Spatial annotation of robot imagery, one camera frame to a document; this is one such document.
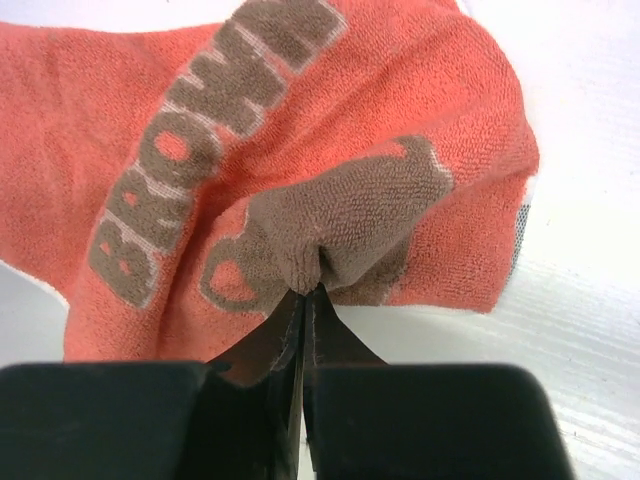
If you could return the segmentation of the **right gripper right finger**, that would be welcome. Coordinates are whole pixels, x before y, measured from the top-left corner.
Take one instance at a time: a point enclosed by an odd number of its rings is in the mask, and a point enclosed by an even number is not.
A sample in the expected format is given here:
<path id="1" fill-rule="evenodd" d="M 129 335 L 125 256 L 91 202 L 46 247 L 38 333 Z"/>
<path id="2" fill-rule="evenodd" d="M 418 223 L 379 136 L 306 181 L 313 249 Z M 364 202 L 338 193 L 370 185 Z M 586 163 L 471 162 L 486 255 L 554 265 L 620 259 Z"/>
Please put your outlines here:
<path id="1" fill-rule="evenodd" d="M 304 417 L 320 479 L 570 479 L 547 395 L 505 364 L 390 365 L 318 286 L 305 305 Z"/>

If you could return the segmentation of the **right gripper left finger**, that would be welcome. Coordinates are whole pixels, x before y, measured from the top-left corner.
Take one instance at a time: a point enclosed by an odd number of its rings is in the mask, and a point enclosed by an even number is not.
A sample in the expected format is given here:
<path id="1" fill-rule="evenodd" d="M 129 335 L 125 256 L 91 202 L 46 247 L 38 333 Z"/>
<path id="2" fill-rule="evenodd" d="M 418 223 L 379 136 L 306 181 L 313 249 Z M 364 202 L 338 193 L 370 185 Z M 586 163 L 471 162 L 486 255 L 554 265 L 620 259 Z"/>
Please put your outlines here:
<path id="1" fill-rule="evenodd" d="M 293 479 L 304 299 L 212 361 L 1 372 L 5 479 Z"/>

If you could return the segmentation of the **red white towel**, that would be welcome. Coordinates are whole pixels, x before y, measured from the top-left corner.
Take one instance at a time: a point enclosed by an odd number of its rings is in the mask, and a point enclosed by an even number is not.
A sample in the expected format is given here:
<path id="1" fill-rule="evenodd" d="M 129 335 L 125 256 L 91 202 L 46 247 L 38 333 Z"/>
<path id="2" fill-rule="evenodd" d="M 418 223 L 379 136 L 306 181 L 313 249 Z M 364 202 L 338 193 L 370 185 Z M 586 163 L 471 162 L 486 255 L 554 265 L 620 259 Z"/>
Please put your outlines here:
<path id="1" fill-rule="evenodd" d="M 538 163 L 511 64 L 453 1 L 1 27 L 1 258 L 68 302 L 68 361 L 208 360 L 318 284 L 489 312 Z"/>

